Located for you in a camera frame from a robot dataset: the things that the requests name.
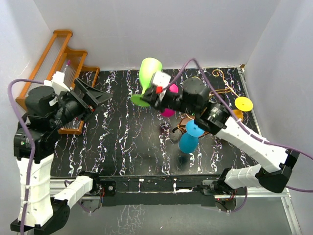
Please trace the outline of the green wine glass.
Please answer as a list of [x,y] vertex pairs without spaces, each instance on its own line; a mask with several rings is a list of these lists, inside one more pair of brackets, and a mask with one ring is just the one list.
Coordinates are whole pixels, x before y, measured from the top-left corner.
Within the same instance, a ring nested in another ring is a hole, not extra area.
[[131,101],[134,105],[141,107],[148,107],[150,105],[149,103],[143,101],[142,97],[146,90],[150,87],[153,74],[161,70],[162,63],[158,59],[148,57],[142,60],[138,76],[140,85],[142,87],[142,92],[141,94],[133,94],[131,96]]

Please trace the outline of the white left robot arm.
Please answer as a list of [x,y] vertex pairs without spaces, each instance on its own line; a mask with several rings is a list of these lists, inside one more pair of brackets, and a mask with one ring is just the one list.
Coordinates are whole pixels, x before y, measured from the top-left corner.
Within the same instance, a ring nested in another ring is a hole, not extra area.
[[10,225],[12,231],[24,234],[50,235],[65,226],[71,208],[85,194],[100,192],[99,175],[82,172],[61,192],[50,194],[51,166],[59,130],[74,119],[87,120],[96,108],[112,98],[81,79],[74,81],[80,93],[64,83],[64,73],[54,73],[51,80],[37,82],[26,98],[27,111],[22,115],[8,93],[18,118],[14,135],[14,156],[20,171],[21,205],[18,218]]

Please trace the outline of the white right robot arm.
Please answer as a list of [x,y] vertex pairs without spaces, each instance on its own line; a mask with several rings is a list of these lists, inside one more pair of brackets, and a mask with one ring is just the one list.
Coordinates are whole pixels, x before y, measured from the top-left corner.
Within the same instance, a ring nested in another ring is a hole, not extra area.
[[164,72],[154,72],[143,100],[160,111],[169,108],[193,115],[194,123],[200,129],[231,143],[257,162],[257,165],[246,168],[226,168],[219,179],[211,184],[212,189],[230,194],[241,187],[263,187],[281,193],[289,181],[299,153],[266,144],[266,139],[246,128],[237,117],[231,116],[224,100],[209,100],[210,89],[199,79],[188,78],[182,93],[169,91],[167,85],[170,79]]

